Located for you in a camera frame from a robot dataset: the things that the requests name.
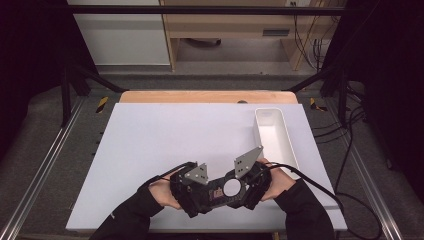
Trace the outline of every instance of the white plastic container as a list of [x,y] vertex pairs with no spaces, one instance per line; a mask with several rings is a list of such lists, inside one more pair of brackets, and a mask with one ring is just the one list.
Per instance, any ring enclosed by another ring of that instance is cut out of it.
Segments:
[[[255,111],[254,135],[256,144],[264,147],[261,157],[270,162],[287,164],[299,169],[294,155],[284,116],[278,108],[258,108]],[[298,179],[297,174],[282,167],[290,177]]]

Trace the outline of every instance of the person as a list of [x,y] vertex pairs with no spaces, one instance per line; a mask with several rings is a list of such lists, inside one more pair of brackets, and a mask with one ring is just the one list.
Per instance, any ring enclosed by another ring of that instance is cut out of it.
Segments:
[[[269,163],[266,159],[259,162]],[[324,207],[302,179],[293,180],[280,168],[271,169],[272,181],[261,201],[273,199],[286,212],[287,238],[334,239],[334,230]],[[170,182],[158,180],[140,187],[121,203],[91,235],[90,240],[147,239],[150,218],[164,207],[181,209],[170,190]]]

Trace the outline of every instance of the hand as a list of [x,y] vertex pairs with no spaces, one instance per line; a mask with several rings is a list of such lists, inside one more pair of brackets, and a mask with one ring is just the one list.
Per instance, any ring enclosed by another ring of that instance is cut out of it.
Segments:
[[180,204],[174,198],[170,189],[171,184],[169,182],[169,178],[174,173],[175,172],[170,173],[164,177],[165,179],[168,179],[168,180],[161,179],[150,184],[149,191],[152,193],[156,202],[158,202],[159,205],[161,205],[162,207],[169,206],[175,209],[181,209]]
[[[258,162],[263,164],[268,163],[267,166],[271,166],[266,158],[259,159]],[[271,177],[271,185],[269,186],[268,191],[265,192],[261,201],[278,197],[282,192],[289,190],[296,183],[296,181],[287,175],[287,173],[285,173],[281,168],[271,169]]]

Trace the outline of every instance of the black sleeve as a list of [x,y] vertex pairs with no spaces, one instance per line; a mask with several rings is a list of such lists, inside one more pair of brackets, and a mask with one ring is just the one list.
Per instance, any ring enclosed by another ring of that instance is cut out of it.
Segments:
[[150,227],[150,217],[163,209],[147,187],[121,203],[100,225],[90,240],[143,240]]
[[324,207],[300,179],[275,202],[287,213],[288,239],[334,239],[334,229]]

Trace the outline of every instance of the white tabletop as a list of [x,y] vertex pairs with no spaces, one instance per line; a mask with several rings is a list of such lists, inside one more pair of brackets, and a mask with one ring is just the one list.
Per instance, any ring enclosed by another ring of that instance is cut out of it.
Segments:
[[[118,103],[110,117],[66,229],[91,232],[121,202],[155,175],[187,161],[206,163],[209,180],[234,169],[233,161],[255,146],[257,108],[282,110],[299,170],[333,192],[300,104]],[[346,223],[336,203],[310,186],[336,230]],[[189,218],[165,208],[151,219],[152,232],[270,232],[285,228],[274,201],[251,211],[221,207]]]

